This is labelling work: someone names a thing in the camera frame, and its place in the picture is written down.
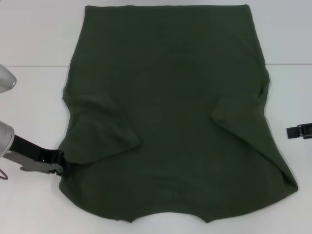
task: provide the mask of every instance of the cable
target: cable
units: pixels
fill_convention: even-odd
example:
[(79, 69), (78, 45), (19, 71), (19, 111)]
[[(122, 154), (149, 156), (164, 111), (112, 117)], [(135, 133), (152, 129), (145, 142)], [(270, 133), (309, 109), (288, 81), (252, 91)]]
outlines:
[(6, 175), (6, 173), (4, 173), (3, 170), (0, 169), (0, 173), (3, 175), (3, 176), (0, 176), (0, 179), (4, 179), (4, 180), (7, 180), (9, 177)]

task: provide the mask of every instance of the green t-shirt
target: green t-shirt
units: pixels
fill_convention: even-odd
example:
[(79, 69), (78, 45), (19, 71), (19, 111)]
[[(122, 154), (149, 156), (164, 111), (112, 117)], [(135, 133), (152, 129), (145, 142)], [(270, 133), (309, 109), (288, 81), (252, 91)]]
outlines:
[(247, 5), (87, 6), (59, 187), (129, 222), (210, 222), (277, 202), (298, 187), (264, 117), (268, 85)]

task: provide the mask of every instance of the white table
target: white table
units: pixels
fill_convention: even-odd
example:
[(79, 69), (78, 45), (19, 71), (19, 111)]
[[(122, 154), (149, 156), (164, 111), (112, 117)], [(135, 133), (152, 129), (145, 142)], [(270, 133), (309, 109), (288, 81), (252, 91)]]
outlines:
[(162, 213), (134, 223), (89, 214), (58, 189), (59, 177), (25, 173), (0, 159), (3, 234), (311, 234), (312, 140), (288, 140), (286, 128), (312, 122), (312, 1), (309, 0), (2, 0), (0, 63), (11, 66), (16, 87), (0, 94), (0, 120), (45, 148), (64, 137), (69, 114), (61, 100), (85, 5), (245, 4), (253, 17), (271, 75), (266, 116), (299, 192), (260, 211), (205, 224), (187, 214)]

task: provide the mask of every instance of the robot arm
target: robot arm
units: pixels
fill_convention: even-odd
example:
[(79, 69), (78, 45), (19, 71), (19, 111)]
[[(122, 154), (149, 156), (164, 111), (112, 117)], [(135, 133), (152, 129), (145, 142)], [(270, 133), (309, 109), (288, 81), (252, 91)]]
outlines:
[(0, 158), (21, 164), (26, 172), (43, 172), (62, 175), (66, 166), (60, 150), (41, 148), (14, 134), (9, 125), (0, 121)]

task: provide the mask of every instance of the white background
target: white background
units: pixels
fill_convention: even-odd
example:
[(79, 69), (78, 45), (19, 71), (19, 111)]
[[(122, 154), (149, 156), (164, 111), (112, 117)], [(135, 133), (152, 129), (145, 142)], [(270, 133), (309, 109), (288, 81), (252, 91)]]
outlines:
[(45, 148), (62, 141), (69, 113), (61, 100), (86, 5), (249, 4), (271, 75), (266, 117), (300, 190), (251, 214), (204, 223), (162, 213), (129, 224), (89, 214), (58, 189), (59, 177), (25, 173), (0, 159), (3, 234), (311, 234), (312, 139), (288, 140), (286, 128), (312, 122), (311, 0), (1, 0), (0, 64), (17, 77), (0, 94), (0, 120)]

